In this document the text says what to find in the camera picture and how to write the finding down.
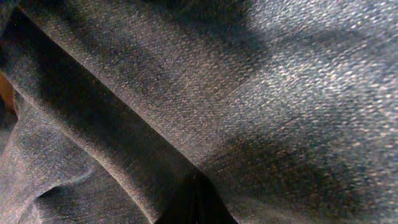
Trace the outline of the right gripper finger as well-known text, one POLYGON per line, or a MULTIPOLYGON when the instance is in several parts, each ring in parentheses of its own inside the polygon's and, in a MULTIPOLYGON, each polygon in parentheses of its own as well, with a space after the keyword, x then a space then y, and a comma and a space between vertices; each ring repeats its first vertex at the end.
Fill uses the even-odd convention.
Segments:
POLYGON ((184 179, 155 224, 238 224, 208 177, 196 172, 184 179))

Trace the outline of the blue denim jeans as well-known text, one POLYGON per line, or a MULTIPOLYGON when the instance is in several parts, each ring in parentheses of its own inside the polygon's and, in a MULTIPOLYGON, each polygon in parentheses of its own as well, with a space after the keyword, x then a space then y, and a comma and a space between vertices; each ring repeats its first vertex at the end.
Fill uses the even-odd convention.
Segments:
POLYGON ((397 222, 396 1, 2 1, 2 223, 397 222))

